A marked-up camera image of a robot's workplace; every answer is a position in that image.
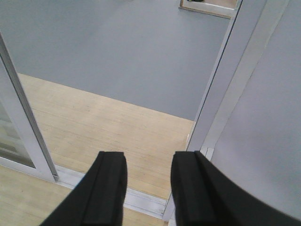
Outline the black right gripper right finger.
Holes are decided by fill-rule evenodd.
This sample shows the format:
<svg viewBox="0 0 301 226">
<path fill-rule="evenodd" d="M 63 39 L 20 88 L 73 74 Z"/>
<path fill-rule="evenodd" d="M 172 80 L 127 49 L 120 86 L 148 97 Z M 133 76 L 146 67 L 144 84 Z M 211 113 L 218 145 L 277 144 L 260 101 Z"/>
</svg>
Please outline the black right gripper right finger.
<svg viewBox="0 0 301 226">
<path fill-rule="evenodd" d="M 299 226 L 219 171 L 201 152 L 175 152 L 171 190 L 178 226 Z"/>
</svg>

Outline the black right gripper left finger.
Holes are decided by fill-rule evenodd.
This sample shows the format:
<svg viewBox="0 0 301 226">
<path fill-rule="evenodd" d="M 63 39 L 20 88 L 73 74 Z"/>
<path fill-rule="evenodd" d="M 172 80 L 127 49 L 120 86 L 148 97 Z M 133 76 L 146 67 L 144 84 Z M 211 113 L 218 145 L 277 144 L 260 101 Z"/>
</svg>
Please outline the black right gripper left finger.
<svg viewBox="0 0 301 226">
<path fill-rule="evenodd" d="M 123 152 L 99 152 L 92 166 L 43 226 L 120 226 L 127 192 Z"/>
</svg>

